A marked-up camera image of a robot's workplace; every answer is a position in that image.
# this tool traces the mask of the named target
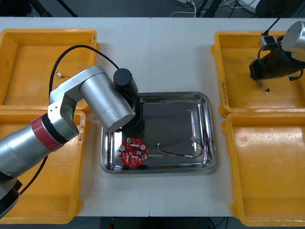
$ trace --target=dark floor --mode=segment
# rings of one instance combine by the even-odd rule
[[[226,218],[211,217],[216,229],[225,229]],[[75,217],[64,225],[0,225],[0,229],[213,229],[207,217],[196,218],[125,218],[125,217]],[[242,223],[229,217],[227,229],[245,229]],[[281,227],[254,227],[255,229],[280,229]]]
[[[39,0],[53,17],[71,17],[71,15],[55,0]],[[176,0],[63,0],[79,17],[169,17],[176,11],[193,12],[193,7],[185,8]],[[200,6],[203,0],[193,0]],[[222,6],[215,17],[227,18],[233,8]],[[254,13],[236,8],[231,17],[251,18]],[[193,17],[193,14],[177,13],[173,17]],[[293,17],[305,17],[305,10],[297,12]]]

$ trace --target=stainless steel tray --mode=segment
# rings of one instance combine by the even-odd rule
[[[208,172],[216,164],[216,152],[210,103],[199,92],[140,93],[143,104],[143,130],[105,133],[102,129],[101,167],[108,174],[149,174]],[[167,156],[162,150],[192,155],[195,152],[194,135],[208,139],[209,153],[197,158]],[[118,155],[119,147],[128,137],[137,137],[149,146],[149,157],[141,167],[127,167]]]

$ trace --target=white table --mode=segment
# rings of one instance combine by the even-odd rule
[[[286,31],[301,19],[281,19]],[[80,216],[230,216],[232,191],[214,57],[217,31],[264,31],[274,19],[0,18],[6,28],[92,28],[101,50],[129,69],[139,92],[199,91],[211,103],[218,156],[212,174],[108,175],[100,166],[99,126],[87,136]],[[99,58],[108,74],[115,69]]]

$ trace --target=red circuit board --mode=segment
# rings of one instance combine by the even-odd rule
[[[122,162],[130,167],[141,166],[148,158],[148,145],[142,139],[133,137],[123,141],[119,149]]]

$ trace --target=orange tray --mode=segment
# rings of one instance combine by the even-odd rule
[[[285,32],[272,32],[278,37]],[[270,88],[265,94],[250,78],[249,65],[257,58],[261,32],[217,32],[212,53],[215,56],[218,89],[221,100],[219,112],[305,112],[305,77],[289,81],[288,77],[264,80]]]
[[[233,113],[222,130],[233,215],[246,226],[305,226],[305,113]]]
[[[0,34],[0,110],[45,110],[52,68],[69,47],[86,44],[99,48],[93,30],[19,30]],[[79,48],[68,53],[57,71],[74,76],[95,64],[96,53]],[[54,76],[53,88],[68,77]],[[77,110],[89,111],[84,100]]]
[[[44,113],[0,111],[0,139]],[[82,160],[88,124],[81,111],[75,112],[74,121],[80,134],[49,155],[39,176],[0,223],[69,223],[79,214]],[[32,179],[39,166],[18,177],[23,184],[21,189]]]

